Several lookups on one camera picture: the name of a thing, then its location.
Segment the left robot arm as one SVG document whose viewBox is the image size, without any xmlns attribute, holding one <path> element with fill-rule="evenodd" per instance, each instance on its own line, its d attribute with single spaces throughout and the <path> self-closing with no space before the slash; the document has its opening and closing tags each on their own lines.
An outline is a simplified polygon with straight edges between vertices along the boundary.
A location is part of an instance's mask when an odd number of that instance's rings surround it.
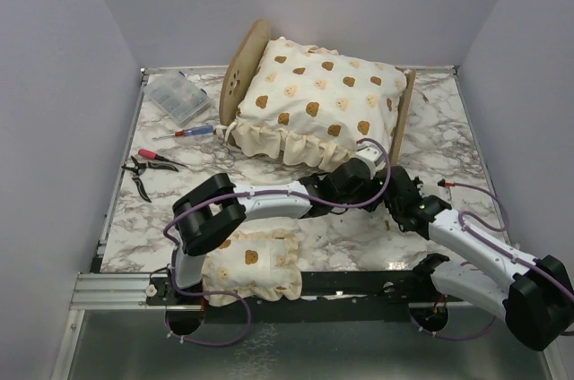
<svg viewBox="0 0 574 380">
<path fill-rule="evenodd" d="M 328 173 L 313 174 L 283 186 L 235 184 L 226 173 L 209 177 L 173 205 L 166 230 L 178 232 L 167 292 L 185 304 L 196 297 L 204 257 L 246 221 L 325 216 L 334 210 L 369 209 L 383 200 L 388 167 L 372 172 L 352 159 Z"/>
</svg>

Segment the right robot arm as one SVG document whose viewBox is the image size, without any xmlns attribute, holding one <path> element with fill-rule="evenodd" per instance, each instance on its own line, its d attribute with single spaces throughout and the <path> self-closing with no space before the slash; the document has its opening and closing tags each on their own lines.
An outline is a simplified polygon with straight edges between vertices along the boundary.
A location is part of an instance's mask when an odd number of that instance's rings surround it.
<svg viewBox="0 0 574 380">
<path fill-rule="evenodd" d="M 573 325 L 573 287 L 564 264 L 552 255 L 537 258 L 465 221 L 465 213 L 436 195 L 421 196 L 416 180 L 395 166 L 378 173 L 387 187 L 384 203 L 402 231 L 446 247 L 468 267 L 442 261 L 415 274 L 413 293 L 463 299 L 504 321 L 531 350 L 544 350 Z"/>
</svg>

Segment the small bear print pillow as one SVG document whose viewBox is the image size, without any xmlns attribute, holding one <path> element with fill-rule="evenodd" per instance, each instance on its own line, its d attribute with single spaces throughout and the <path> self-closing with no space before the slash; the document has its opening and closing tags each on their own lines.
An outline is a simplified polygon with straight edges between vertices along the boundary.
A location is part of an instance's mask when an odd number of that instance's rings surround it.
<svg viewBox="0 0 574 380">
<path fill-rule="evenodd" d="M 237 231 L 206 255 L 202 285 L 213 307 L 224 307 L 242 298 L 258 297 L 275 302 L 295 300 L 302 292 L 297 266 L 299 240 L 286 229 L 271 232 Z"/>
</svg>

